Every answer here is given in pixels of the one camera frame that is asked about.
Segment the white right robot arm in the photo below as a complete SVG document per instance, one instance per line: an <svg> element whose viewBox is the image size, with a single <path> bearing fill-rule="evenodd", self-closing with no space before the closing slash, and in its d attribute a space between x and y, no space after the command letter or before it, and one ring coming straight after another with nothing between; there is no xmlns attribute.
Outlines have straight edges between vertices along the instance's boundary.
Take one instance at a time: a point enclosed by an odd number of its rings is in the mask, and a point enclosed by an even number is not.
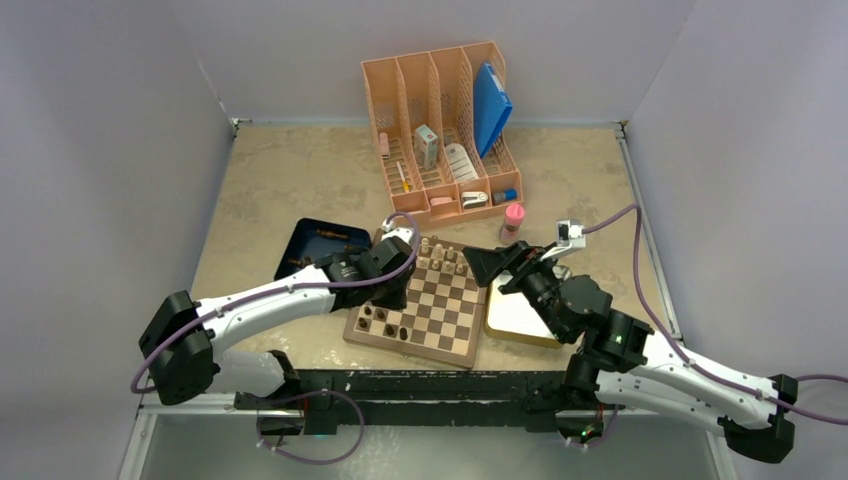
<svg viewBox="0 0 848 480"><path fill-rule="evenodd" d="M558 276L554 261L523 241L466 247L463 255L479 286L508 274L499 291L522 295L559 343L579 345L561 381L569 404L593 400L688 420L763 463L777 464L793 449L795 426L786 413L798 396L794 378L744 374L689 352L614 309L590 276Z"/></svg>

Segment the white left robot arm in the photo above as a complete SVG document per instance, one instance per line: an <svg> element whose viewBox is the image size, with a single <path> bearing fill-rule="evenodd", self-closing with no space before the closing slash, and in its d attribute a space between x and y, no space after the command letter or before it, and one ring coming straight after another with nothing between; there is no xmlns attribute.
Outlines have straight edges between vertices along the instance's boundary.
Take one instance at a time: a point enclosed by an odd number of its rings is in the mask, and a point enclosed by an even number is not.
<svg viewBox="0 0 848 480"><path fill-rule="evenodd" d="M420 237L408 228L384 235L355 254L324 257L269 284L217 298L168 295L139 339L139 373L162 404L184 403L207 392L236 391L284 409L297 399L296 373L285 354L241 352L235 345L289 321L371 303L406 306Z"/></svg>

